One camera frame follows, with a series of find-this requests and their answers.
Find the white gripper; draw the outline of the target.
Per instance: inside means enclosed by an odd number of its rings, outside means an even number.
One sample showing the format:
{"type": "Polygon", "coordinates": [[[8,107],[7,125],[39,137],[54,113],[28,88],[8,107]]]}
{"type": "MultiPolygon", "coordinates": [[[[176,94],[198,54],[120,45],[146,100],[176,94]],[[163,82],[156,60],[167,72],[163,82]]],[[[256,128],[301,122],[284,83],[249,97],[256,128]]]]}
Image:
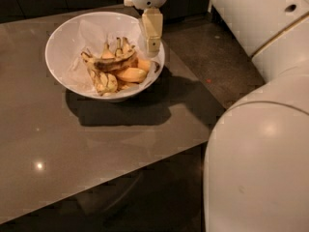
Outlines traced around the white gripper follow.
{"type": "Polygon", "coordinates": [[[147,55],[155,57],[160,49],[163,14],[159,9],[167,0],[124,0],[126,7],[135,7],[138,10],[145,10],[142,14],[140,24],[145,40],[147,55]]]}

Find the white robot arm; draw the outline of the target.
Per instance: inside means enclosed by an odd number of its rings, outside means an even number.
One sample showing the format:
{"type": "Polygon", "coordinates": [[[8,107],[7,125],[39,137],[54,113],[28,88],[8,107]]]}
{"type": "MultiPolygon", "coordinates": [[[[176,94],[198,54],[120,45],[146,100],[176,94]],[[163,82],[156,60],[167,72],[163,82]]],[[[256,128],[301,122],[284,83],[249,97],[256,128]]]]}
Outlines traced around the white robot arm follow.
{"type": "Polygon", "coordinates": [[[309,232],[309,0],[210,0],[265,81],[211,132],[206,232],[309,232]]]}

